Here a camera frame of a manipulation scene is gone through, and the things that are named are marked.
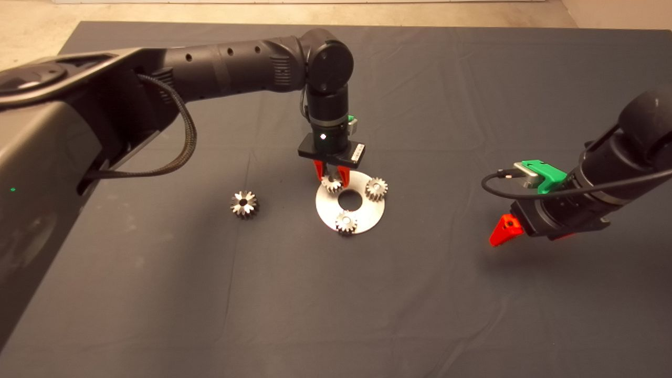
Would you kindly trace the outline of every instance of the gear hole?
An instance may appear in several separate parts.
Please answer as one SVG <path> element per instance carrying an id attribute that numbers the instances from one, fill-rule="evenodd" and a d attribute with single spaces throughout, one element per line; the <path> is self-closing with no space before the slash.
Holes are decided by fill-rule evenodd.
<path id="1" fill-rule="evenodd" d="M 362 196 L 354 190 L 344 190 L 338 196 L 338 205 L 343 210 L 355 211 L 362 207 Z"/>

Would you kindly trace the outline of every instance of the gear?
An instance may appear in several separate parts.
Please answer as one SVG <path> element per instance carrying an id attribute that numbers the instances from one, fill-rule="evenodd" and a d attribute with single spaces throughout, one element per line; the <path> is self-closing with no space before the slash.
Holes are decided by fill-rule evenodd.
<path id="1" fill-rule="evenodd" d="M 241 218 L 247 218 L 256 213 L 259 208 L 259 201 L 252 192 L 244 190 L 233 194 L 231 197 L 231 211 Z"/>
<path id="2" fill-rule="evenodd" d="M 387 183 L 382 178 L 372 178 L 366 183 L 366 196 L 372 201 L 379 201 L 387 193 Z"/>
<path id="3" fill-rule="evenodd" d="M 332 175 L 322 176 L 322 186 L 327 189 L 327 192 L 334 194 L 343 189 L 343 180 Z"/>
<path id="4" fill-rule="evenodd" d="M 336 230 L 340 233 L 350 235 L 357 228 L 357 219 L 349 211 L 343 211 L 336 217 Z"/>

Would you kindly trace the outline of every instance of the green mount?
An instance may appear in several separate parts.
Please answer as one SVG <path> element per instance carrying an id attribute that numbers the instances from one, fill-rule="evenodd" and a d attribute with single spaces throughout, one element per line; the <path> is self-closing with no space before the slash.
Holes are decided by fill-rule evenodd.
<path id="1" fill-rule="evenodd" d="M 563 171 L 541 160 L 523 160 L 522 165 L 542 176 L 544 181 L 537 187 L 537 193 L 547 194 L 567 177 Z"/>

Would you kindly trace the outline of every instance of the white label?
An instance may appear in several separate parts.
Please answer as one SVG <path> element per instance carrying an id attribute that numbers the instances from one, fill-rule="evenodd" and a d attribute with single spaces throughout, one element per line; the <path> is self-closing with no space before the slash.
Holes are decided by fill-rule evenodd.
<path id="1" fill-rule="evenodd" d="M 364 145 L 360 143 L 357 145 L 357 148 L 355 148 L 355 152 L 352 154 L 350 160 L 358 161 L 360 156 L 362 156 L 362 152 L 364 152 Z"/>

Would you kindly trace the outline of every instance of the silver disc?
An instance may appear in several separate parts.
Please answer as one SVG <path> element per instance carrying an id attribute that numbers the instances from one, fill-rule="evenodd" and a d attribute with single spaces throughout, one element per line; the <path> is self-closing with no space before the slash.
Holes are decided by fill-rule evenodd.
<path id="1" fill-rule="evenodd" d="M 336 230 L 336 218 L 345 209 L 338 203 L 339 195 L 353 190 L 362 198 L 362 205 L 359 209 L 351 211 L 350 214 L 357 220 L 357 228 L 353 233 L 363 233 L 375 226 L 385 211 L 385 199 L 372 201 L 366 196 L 366 183 L 371 180 L 366 174 L 357 171 L 350 171 L 350 185 L 338 193 L 329 193 L 327 189 L 320 184 L 315 196 L 315 207 L 317 214 L 330 229 Z"/>

